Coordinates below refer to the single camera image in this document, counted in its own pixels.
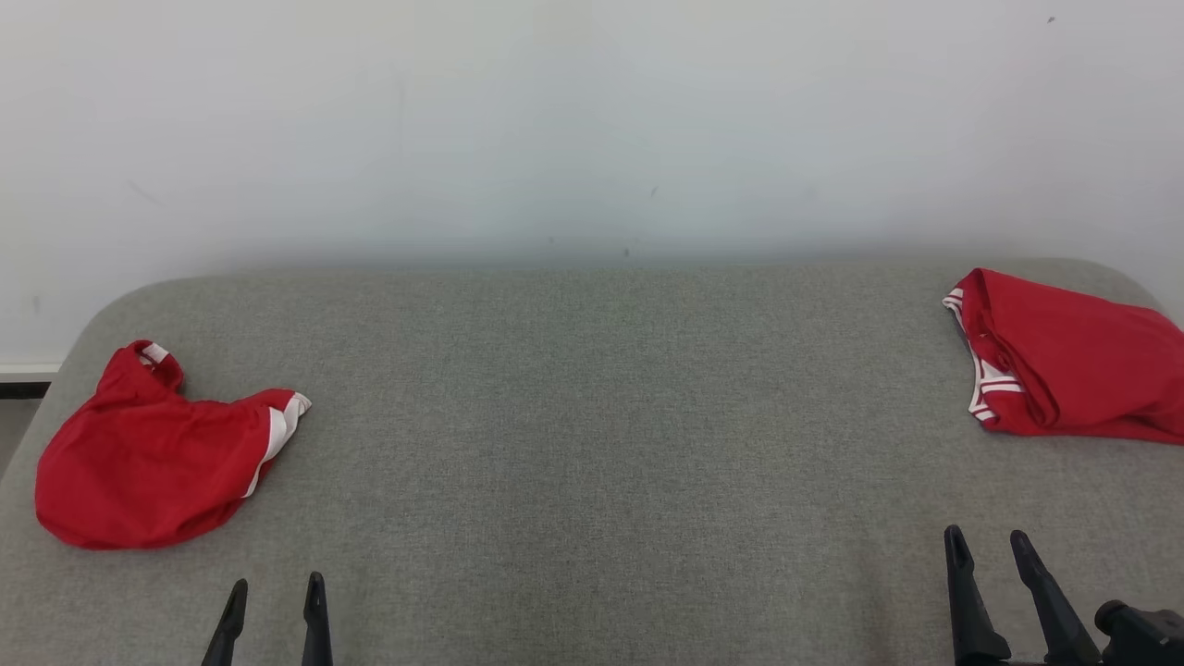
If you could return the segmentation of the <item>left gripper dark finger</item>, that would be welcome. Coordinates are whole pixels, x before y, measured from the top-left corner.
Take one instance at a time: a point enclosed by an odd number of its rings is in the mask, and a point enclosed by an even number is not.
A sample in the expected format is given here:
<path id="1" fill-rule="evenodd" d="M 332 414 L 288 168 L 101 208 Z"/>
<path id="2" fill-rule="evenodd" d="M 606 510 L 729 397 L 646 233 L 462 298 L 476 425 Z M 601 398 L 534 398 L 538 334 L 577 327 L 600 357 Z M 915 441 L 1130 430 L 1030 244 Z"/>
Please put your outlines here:
<path id="1" fill-rule="evenodd" d="M 301 665 L 333 666 L 328 598 L 322 574 L 309 574 L 303 617 L 307 629 Z"/>
<path id="2" fill-rule="evenodd" d="M 226 598 L 221 616 L 202 655 L 202 666 L 231 666 L 234 645 L 242 636 L 247 604 L 247 581 L 238 579 Z"/>

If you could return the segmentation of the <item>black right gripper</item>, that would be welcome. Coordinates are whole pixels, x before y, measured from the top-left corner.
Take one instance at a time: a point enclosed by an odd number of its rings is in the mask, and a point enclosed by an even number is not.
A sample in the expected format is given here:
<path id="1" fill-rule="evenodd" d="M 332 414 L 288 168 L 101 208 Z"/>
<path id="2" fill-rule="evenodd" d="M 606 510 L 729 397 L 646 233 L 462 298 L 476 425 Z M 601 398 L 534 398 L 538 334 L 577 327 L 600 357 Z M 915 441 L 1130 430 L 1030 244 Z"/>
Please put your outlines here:
<path id="1" fill-rule="evenodd" d="M 974 561 L 958 525 L 942 532 L 950 620 L 955 665 L 1032 665 L 1012 658 L 1008 641 L 995 632 L 974 579 Z M 1032 595 L 1047 646 L 1045 665 L 1180 665 L 1180 615 L 1172 610 L 1143 611 L 1111 601 L 1095 611 L 1094 620 L 1109 642 L 1098 648 L 1048 572 L 1040 552 L 1025 532 L 1014 530 L 1010 547 L 1019 581 Z"/>

